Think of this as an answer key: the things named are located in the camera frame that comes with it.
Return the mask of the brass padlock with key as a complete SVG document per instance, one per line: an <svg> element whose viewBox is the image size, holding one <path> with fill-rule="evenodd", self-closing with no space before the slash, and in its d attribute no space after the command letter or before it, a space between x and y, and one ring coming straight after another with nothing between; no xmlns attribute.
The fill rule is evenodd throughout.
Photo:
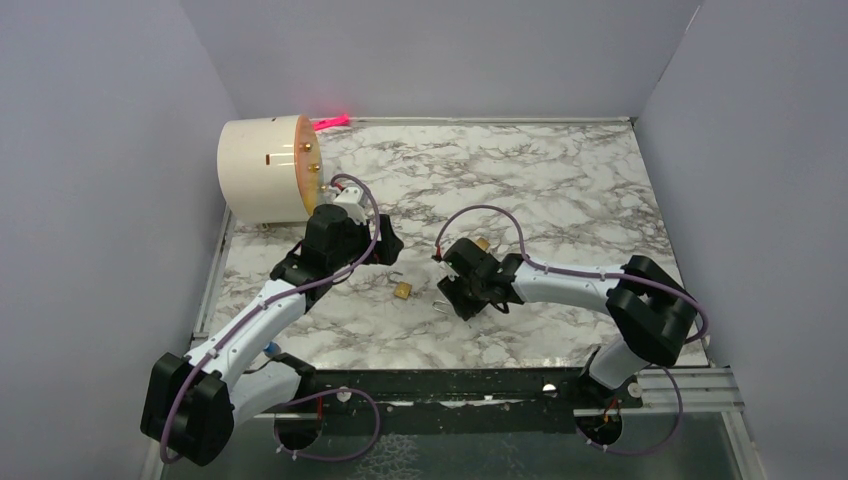
<svg viewBox="0 0 848 480"><path fill-rule="evenodd" d="M490 244L490 242L489 242L486 238L484 238L484 237L478 237L478 238L474 241L474 243L475 243L475 245L476 245L476 246L478 246L478 247L479 247L481 250L483 250L484 252L488 252L488 251L490 250L490 246L491 246L491 244Z"/></svg>

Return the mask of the brass padlock long shackle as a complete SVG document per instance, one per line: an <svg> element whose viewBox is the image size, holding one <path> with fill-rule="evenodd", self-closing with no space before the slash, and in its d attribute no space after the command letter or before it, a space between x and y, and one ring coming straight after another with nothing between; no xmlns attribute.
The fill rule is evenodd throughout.
<svg viewBox="0 0 848 480"><path fill-rule="evenodd" d="M445 314L445 315L455 315L456 314L456 310L455 310L454 306L450 302L447 302L447 301L444 301L444 300L434 301L432 303L432 308L435 311L440 312L440 313Z"/></svg>

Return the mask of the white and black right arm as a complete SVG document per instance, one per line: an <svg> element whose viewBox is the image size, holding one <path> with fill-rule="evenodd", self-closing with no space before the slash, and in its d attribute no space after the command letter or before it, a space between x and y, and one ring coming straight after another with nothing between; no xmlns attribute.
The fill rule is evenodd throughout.
<svg viewBox="0 0 848 480"><path fill-rule="evenodd" d="M578 307L609 316L617 336L590 356L577 380L579 398L600 407L648 366L674 366L698 310L656 262L634 255L610 268L575 270L536 264L519 253L497 258L463 238L439 256L447 270L437 288L464 320L487 307L504 314L529 303Z"/></svg>

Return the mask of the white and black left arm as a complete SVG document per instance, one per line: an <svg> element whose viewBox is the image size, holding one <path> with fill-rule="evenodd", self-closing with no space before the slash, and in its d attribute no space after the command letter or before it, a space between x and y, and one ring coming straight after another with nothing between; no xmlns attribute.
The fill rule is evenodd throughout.
<svg viewBox="0 0 848 480"><path fill-rule="evenodd" d="M370 225L341 206L316 207L303 238L235 318L186 354L166 352L153 364L140 430L158 441L161 460L205 466L253 414L280 402L294 411L309 406L315 386L296 368L262 381L250 364L339 278L361 265L391 266L403 247L387 214Z"/></svg>

